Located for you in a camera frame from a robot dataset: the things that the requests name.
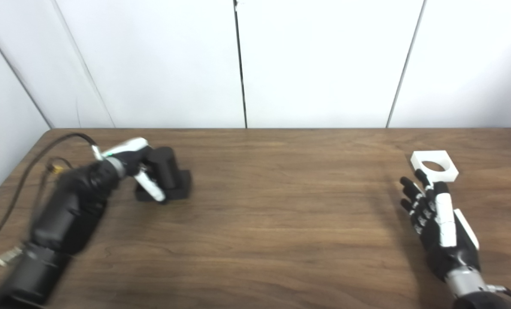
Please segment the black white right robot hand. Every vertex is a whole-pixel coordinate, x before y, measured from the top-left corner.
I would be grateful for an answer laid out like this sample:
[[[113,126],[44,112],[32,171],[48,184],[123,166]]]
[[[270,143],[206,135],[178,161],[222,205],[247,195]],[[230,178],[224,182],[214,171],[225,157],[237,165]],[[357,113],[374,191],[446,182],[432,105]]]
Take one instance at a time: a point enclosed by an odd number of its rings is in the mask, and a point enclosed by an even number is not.
[[[480,271],[476,240],[467,230],[469,225],[454,209],[448,184],[432,182],[422,170],[416,170],[414,176],[420,185],[406,176],[399,180],[405,196],[400,205],[420,239],[432,274],[445,280],[460,267]]]

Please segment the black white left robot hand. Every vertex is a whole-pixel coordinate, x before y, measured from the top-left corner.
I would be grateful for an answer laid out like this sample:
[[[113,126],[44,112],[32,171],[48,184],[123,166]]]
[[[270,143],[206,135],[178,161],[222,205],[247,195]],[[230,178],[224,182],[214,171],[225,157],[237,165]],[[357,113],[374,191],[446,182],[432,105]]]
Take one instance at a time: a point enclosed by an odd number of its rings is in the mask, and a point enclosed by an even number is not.
[[[104,152],[98,146],[92,146],[97,161],[109,161],[115,167],[120,178],[130,176],[157,202],[166,198],[163,189],[147,172],[146,162],[154,148],[147,139],[136,137],[128,139]]]

